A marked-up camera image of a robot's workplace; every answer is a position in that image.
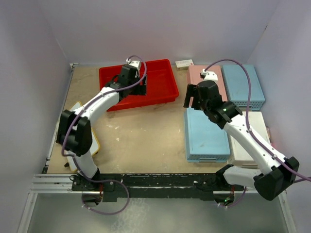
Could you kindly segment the pink perforated basket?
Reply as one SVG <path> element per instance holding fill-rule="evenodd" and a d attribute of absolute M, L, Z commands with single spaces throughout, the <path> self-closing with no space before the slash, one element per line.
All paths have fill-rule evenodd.
<path fill-rule="evenodd" d="M 200 73 L 203 69 L 205 69 L 207 66 L 204 65 L 192 65 L 188 68 L 187 71 L 187 82 L 190 84 L 198 84 L 203 79 L 200 77 Z M 219 65 L 213 65 L 211 68 L 208 69 L 208 71 L 212 71 L 217 75 L 217 85 L 219 89 L 219 93 L 222 96 L 223 101 L 228 101 L 226 90 L 225 90 L 225 84 L 223 81 L 223 76 L 221 72 L 221 66 Z"/>

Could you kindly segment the red plastic tray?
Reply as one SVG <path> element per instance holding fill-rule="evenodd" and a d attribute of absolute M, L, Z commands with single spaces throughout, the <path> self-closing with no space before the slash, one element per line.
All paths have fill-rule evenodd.
<path fill-rule="evenodd" d="M 116 75 L 121 74 L 122 66 L 102 67 L 99 69 L 100 90 Z M 168 59 L 146 62 L 146 95 L 129 95 L 107 111 L 137 108 L 148 105 L 173 102 L 179 96 L 172 67 Z"/>

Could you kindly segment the light blue perforated basket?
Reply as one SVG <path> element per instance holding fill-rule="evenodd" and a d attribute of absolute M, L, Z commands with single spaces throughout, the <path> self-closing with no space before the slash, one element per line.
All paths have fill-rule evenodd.
<path fill-rule="evenodd" d="M 229 101 L 240 108 L 246 108 L 248 94 L 251 94 L 249 108 L 252 111 L 259 111 L 265 103 L 265 97 L 253 65 L 244 65 L 251 86 L 248 86 L 248 79 L 239 65 L 223 65 L 221 68 L 225 90 Z"/>

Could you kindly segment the white perforated basket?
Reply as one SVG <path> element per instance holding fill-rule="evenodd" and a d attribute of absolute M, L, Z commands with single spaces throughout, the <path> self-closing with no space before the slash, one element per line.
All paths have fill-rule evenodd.
<path fill-rule="evenodd" d="M 261 112 L 250 111 L 249 123 L 250 126 L 253 127 L 267 143 L 271 144 L 269 134 Z M 258 169 L 258 165 L 255 163 L 253 158 L 235 138 L 229 135 L 228 141 L 231 151 L 231 155 L 227 160 L 228 164 L 233 164 L 242 168 Z"/>

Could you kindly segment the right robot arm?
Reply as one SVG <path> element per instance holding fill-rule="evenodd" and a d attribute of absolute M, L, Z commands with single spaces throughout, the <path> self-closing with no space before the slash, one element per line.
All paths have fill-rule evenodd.
<path fill-rule="evenodd" d="M 216 184 L 221 190 L 232 185 L 255 189 L 264 199 L 273 200 L 297 176 L 299 162 L 277 151 L 247 123 L 242 110 L 231 101 L 223 101 L 214 81 L 188 84 L 184 107 L 201 110 L 208 119 L 233 137 L 253 158 L 257 169 L 226 165 L 218 171 Z"/>

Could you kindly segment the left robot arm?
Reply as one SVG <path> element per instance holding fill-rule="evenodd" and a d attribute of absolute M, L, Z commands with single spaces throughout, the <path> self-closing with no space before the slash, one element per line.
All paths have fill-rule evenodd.
<path fill-rule="evenodd" d="M 129 95 L 146 95 L 146 72 L 139 72 L 142 62 L 127 61 L 101 91 L 81 107 L 64 110 L 60 116 L 56 143 L 62 146 L 64 157 L 71 157 L 78 173 L 84 176 L 83 185 L 95 190 L 100 185 L 100 172 L 90 151 L 93 144 L 91 125 L 110 107 Z"/>

